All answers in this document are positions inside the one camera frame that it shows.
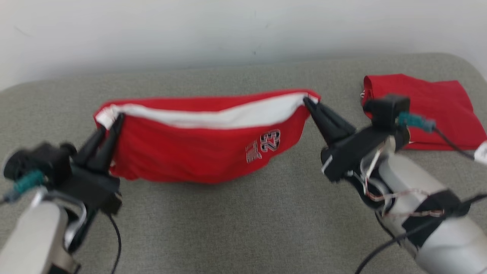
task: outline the gray fabric surface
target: gray fabric surface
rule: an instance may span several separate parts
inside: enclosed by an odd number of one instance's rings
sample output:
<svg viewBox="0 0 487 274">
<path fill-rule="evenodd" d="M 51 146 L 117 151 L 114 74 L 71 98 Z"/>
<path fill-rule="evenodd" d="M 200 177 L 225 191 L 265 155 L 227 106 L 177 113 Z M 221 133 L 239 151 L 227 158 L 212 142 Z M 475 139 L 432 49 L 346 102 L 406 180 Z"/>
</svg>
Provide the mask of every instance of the gray fabric surface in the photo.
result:
<svg viewBox="0 0 487 274">
<path fill-rule="evenodd" d="M 40 141 L 79 146 L 94 129 L 92 113 L 112 98 L 242 95 L 311 88 L 356 126 L 368 119 L 359 105 L 362 79 L 404 73 L 425 80 L 457 79 L 487 125 L 487 84 L 467 62 L 444 54 L 310 61 L 161 73 L 103 75 L 21 84 L 0 93 L 0 155 Z M 122 182 L 116 221 L 123 251 L 119 274 L 353 273 L 375 246 L 388 240 L 348 183 L 320 174 L 323 141 L 311 120 L 300 142 L 270 164 L 217 186 Z M 460 197 L 487 190 L 487 170 L 454 152 L 403 152 Z M 10 185 L 2 181 L 0 192 Z M 0 208 L 0 244 L 30 201 Z M 486 205 L 472 218 L 487 230 Z M 115 232 L 98 216 L 76 258 L 82 274 L 109 273 Z M 364 273 L 422 273 L 392 247 Z"/>
</svg>

